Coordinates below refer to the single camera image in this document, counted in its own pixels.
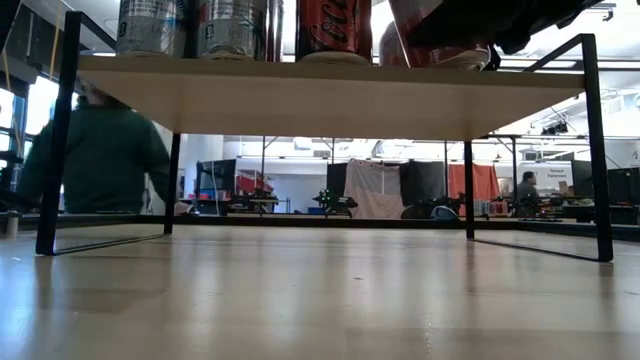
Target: cable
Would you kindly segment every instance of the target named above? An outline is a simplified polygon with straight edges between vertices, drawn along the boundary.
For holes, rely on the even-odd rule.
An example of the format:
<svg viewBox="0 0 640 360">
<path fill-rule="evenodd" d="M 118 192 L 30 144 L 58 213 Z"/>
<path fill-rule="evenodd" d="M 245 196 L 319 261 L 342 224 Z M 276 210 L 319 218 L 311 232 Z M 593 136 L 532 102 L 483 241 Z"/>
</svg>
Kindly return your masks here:
<svg viewBox="0 0 640 360">
<path fill-rule="evenodd" d="M 49 81 L 53 80 L 53 71 L 56 66 L 56 52 L 58 51 L 58 38 L 60 37 L 60 18 L 62 17 L 62 0 L 58 1 L 58 11 L 56 12 L 56 32 L 53 37 L 53 50 L 51 51 L 51 62 L 49 64 Z"/>
</svg>

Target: window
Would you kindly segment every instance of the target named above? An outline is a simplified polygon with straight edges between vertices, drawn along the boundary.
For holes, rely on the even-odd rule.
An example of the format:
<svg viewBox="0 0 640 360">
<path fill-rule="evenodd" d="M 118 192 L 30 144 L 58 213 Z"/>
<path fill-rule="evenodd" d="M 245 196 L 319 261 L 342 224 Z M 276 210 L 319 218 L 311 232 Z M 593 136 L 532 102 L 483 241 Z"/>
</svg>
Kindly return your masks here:
<svg viewBox="0 0 640 360">
<path fill-rule="evenodd" d="M 0 135 L 0 151 L 9 150 L 9 135 Z M 0 161 L 0 168 L 6 167 L 6 161 Z"/>
<path fill-rule="evenodd" d="M 0 89 L 0 126 L 10 128 L 13 119 L 13 99 L 12 93 Z"/>
<path fill-rule="evenodd" d="M 29 156 L 29 152 L 31 151 L 31 147 L 33 146 L 32 141 L 24 142 L 24 158 L 26 159 Z"/>
<path fill-rule="evenodd" d="M 27 109 L 27 134 L 37 135 L 53 119 L 58 97 L 58 84 L 43 77 L 29 87 L 29 107 Z M 73 94 L 72 106 L 78 103 L 78 94 Z"/>
</svg>

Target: light wood floor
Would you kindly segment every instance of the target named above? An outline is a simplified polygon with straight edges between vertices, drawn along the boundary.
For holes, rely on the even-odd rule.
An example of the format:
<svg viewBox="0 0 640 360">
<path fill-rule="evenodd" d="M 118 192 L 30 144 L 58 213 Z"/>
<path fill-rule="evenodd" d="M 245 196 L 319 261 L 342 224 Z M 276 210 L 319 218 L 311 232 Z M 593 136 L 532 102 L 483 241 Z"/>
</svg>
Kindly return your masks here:
<svg viewBox="0 0 640 360">
<path fill-rule="evenodd" d="M 628 243 L 600 265 L 469 243 L 461 231 L 178 227 L 173 239 L 55 258 L 35 257 L 32 236 L 0 241 L 3 360 L 640 356 L 640 246 Z"/>
</svg>

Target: silver can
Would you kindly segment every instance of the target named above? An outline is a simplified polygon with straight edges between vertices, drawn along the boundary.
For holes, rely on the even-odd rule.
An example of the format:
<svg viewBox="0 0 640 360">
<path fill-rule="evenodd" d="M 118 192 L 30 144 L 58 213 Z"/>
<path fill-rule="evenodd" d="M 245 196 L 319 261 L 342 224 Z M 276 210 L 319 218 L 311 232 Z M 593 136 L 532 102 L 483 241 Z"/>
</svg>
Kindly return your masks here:
<svg viewBox="0 0 640 360">
<path fill-rule="evenodd" d="M 198 0 L 198 56 L 265 59 L 267 0 Z"/>
<path fill-rule="evenodd" d="M 122 0 L 118 55 L 184 56 L 187 0 Z"/>
</svg>

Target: black curtain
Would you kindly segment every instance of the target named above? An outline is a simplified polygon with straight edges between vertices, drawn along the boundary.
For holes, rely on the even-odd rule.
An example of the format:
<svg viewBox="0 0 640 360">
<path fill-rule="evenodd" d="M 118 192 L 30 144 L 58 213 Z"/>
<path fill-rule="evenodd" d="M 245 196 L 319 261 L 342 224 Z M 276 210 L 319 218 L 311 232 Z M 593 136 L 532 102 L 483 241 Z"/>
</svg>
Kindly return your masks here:
<svg viewBox="0 0 640 360">
<path fill-rule="evenodd" d="M 327 190 L 334 196 L 344 196 L 347 181 L 347 163 L 327 165 Z"/>
<path fill-rule="evenodd" d="M 444 163 L 411 160 L 401 164 L 400 191 L 404 206 L 445 196 Z"/>
</svg>

